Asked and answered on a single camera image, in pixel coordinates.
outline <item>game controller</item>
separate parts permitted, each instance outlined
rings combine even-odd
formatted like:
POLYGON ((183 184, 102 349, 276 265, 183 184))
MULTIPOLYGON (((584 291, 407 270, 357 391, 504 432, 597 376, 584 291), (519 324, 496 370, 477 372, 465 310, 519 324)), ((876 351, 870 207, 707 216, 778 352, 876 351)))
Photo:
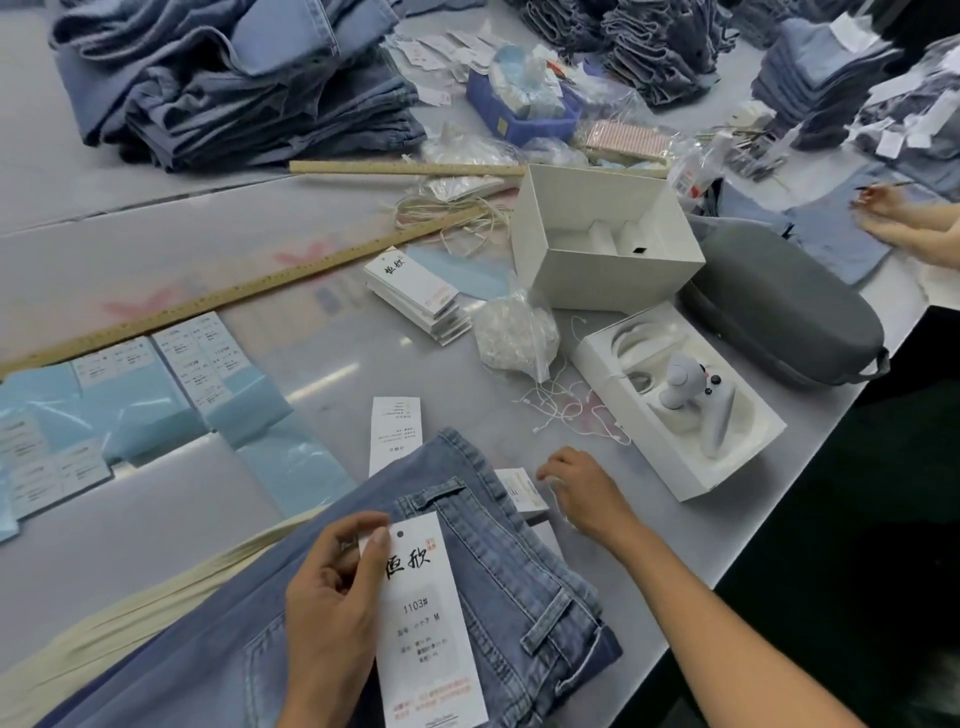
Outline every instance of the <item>game controller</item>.
POLYGON ((695 407, 701 418, 700 449, 706 457, 717 457, 727 437, 736 387, 684 352, 670 357, 665 379, 660 404, 672 410, 695 407))

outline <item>jeans pocket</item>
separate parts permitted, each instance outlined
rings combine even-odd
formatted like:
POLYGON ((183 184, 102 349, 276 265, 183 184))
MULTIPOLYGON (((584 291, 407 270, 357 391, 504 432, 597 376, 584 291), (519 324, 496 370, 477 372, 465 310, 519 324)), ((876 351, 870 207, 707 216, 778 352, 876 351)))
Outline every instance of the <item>jeans pocket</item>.
POLYGON ((287 692, 287 630, 278 615, 244 647, 244 713, 247 728, 273 728, 287 692))

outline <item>gray table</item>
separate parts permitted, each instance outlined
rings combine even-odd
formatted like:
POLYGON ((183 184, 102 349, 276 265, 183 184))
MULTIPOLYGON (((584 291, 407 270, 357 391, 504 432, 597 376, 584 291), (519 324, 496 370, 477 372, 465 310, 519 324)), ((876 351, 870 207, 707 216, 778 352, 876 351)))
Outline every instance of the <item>gray table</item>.
MULTIPOLYGON (((492 6, 490 15, 500 35, 529 42, 529 34, 502 6, 492 6)), ((413 26, 413 32, 438 24, 470 30, 479 27, 483 16, 465 12, 418 18, 407 27, 413 26)), ((6 51, 10 25, 7 15, 3 19, 0 48, 6 51)), ((18 42, 37 53, 42 27, 31 30, 29 43, 24 30, 33 25, 33 20, 22 25, 18 42)), ((33 68, 11 70, 6 54, 3 58, 0 87, 6 88, 11 74, 40 73, 33 68)), ((669 123, 693 129, 721 121, 727 108, 745 97, 758 58, 749 48, 724 58, 721 87, 700 105, 668 114, 669 123)), ((22 79, 19 83, 30 86, 22 79)), ((424 115, 428 125, 445 118, 478 127, 462 98, 453 109, 427 109, 424 115)), ((148 202, 169 190, 184 194, 197 190, 193 181, 168 178, 154 170, 119 164, 113 168, 112 162, 105 168, 103 160, 108 157, 101 152, 84 159, 80 152, 85 150, 75 148, 79 141, 74 138, 67 143, 72 130, 69 117, 61 114, 44 123, 47 126, 38 128, 56 127, 52 137, 68 150, 69 164, 82 174, 95 175, 108 191, 111 205, 148 202), (130 180, 142 180, 138 183, 143 186, 137 189, 130 180)), ((25 131, 30 126, 29 118, 11 120, 0 115, 5 153, 9 129, 25 134, 25 144, 42 146, 42 139, 25 131)), ((745 188, 764 204, 785 206, 825 193, 831 181, 842 179, 859 161, 845 153, 798 155, 782 176, 786 187, 767 182, 745 188)), ((201 281, 206 285, 230 276, 242 279, 259 270, 256 261, 259 255, 267 255, 260 252, 265 243, 309 240, 340 230, 375 215, 379 206, 391 204, 409 184, 382 179, 362 183, 278 179, 91 216, 96 209, 78 206, 69 194, 64 196, 64 180, 55 180, 54 158, 37 164, 41 163, 43 169, 28 175, 34 185, 33 207, 3 208, 7 229, 13 231, 0 236, 4 261, 0 342, 37 328, 47 301, 58 302, 51 304, 58 313, 70 310, 70 320, 81 327, 84 315, 96 315, 87 302, 90 292, 101 287, 127 281, 124 284, 135 291, 145 279, 177 276, 199 285, 201 270, 208 276, 201 281), (14 212, 22 214, 17 217, 14 212), (23 230, 77 214, 83 219, 23 230), (71 306, 72 300, 77 303, 71 306)), ((5 197, 4 190, 16 187, 15 177, 9 165, 0 164, 0 199, 5 197)), ((221 185, 213 181, 212 186, 221 185)), ((889 259, 863 293, 879 313, 887 346, 894 351, 926 306, 912 266, 889 259)), ((586 318, 586 325, 577 322, 580 336, 614 320, 608 314, 586 318)), ((559 319, 564 346, 569 347, 574 342, 568 316, 561 314, 559 319)), ((528 378, 485 370, 470 336, 445 349, 437 347, 369 294, 356 268, 238 306, 225 320, 253 361, 273 378, 358 481, 367 472, 372 397, 420 397, 426 437, 442 426, 454 426, 497 468, 532 471, 563 445, 589 450, 621 485, 639 515, 710 585, 716 584, 749 542, 858 392, 857 387, 816 393, 787 390, 724 342, 714 341, 780 414, 787 429, 713 493, 679 503, 634 447, 575 435, 556 422, 535 434, 543 416, 515 401, 529 389, 528 378), (336 306, 318 305, 321 289, 324 300, 329 303, 332 296, 336 306)), ((563 374, 566 383, 576 378, 572 368, 563 374)), ((17 539, 0 546, 0 670, 77 620, 190 568, 278 520, 260 486, 217 435, 139 470, 119 469, 112 482, 26 522, 17 539)), ((624 647, 623 658, 578 692, 558 721, 569 726, 606 725, 649 673, 665 641, 638 591, 611 556, 556 513, 551 521, 570 566, 599 590, 606 618, 624 647)))

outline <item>table surface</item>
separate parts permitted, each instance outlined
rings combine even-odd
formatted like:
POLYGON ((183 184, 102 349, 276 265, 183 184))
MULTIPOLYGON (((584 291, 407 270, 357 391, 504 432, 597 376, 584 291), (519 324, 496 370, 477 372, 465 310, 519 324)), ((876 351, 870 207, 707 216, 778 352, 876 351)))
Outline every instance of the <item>table surface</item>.
MULTIPOLYGON (((476 30, 486 17, 499 35, 535 42, 498 2, 484 10, 409 19, 402 29, 412 35, 447 27, 476 30)), ((356 221, 382 225, 382 207, 411 184, 264 171, 187 178, 126 166, 109 149, 81 145, 44 34, 37 12, 5 12, 0 23, 0 356, 362 239, 356 221)), ((747 97, 759 59, 758 51, 738 46, 721 59, 718 86, 700 102, 662 114, 664 123, 694 130, 722 122, 747 97)), ((440 74, 413 75, 435 87, 444 84, 440 74)), ((418 116, 432 131, 453 119, 481 132, 462 89, 451 90, 451 109, 418 109, 418 116)), ((787 206, 825 194, 860 163, 848 151, 797 154, 779 182, 738 186, 767 206, 787 206)), ((925 310, 916 276, 912 263, 891 256, 863 289, 891 350, 925 310)), ((372 397, 420 397, 424 437, 454 426, 495 468, 532 471, 563 445, 590 451, 636 512, 711 586, 859 391, 787 389, 725 342, 712 340, 787 429, 715 491, 679 503, 633 446, 576 434, 557 422, 535 433, 545 418, 518 402, 530 387, 528 377, 486 370, 471 336, 436 346, 370 294, 355 266, 236 306, 224 318, 254 363, 358 481, 367 472, 372 397)), ((585 324, 576 322, 578 336, 618 317, 584 318, 585 324)), ((569 314, 560 312, 558 319, 569 351, 575 343, 569 314)), ((561 375, 566 384, 577 379, 572 367, 561 375)), ((574 424, 581 432, 601 429, 589 414, 574 424)), ((119 468, 113 481, 25 522, 18 538, 0 546, 0 670, 77 620, 278 520, 261 487, 215 434, 139 469, 119 468)), ((665 641, 610 554, 558 514, 551 514, 551 522, 570 566, 598 589, 624 647, 623 658, 574 695, 558 722, 606 725, 661 656, 665 641)))

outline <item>open cardboard box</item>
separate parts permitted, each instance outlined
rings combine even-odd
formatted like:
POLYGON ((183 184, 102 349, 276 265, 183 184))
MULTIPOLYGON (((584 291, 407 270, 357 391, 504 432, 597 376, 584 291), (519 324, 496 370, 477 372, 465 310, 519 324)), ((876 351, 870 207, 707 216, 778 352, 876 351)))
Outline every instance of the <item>open cardboard box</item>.
POLYGON ((644 457, 678 500, 687 500, 715 488, 744 463, 766 448, 786 424, 746 380, 669 302, 603 328, 584 340, 573 353, 573 363, 590 387, 634 441, 644 457), (617 357, 614 340, 623 331, 637 330, 637 343, 627 360, 653 378, 652 388, 637 392, 624 376, 624 354, 617 357), (711 374, 736 387, 730 425, 715 458, 700 447, 700 418, 668 410, 660 404, 667 362, 682 350, 711 374))
POLYGON ((670 186, 610 170, 531 164, 511 239, 520 281, 554 308, 636 313, 670 298, 704 264, 670 186), (609 246, 591 239, 598 220, 612 231, 609 246))

